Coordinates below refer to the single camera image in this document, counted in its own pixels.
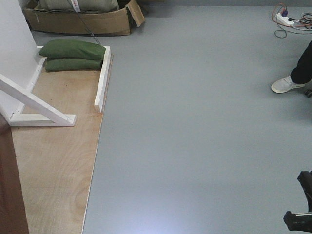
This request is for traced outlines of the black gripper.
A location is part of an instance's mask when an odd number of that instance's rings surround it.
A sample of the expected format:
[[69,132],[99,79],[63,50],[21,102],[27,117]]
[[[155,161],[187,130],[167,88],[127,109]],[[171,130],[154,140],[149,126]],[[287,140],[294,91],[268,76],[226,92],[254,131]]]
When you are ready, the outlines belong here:
[[312,172],[301,171],[298,181],[302,186],[308,204],[308,212],[292,213],[287,211],[283,220],[289,231],[312,232]]

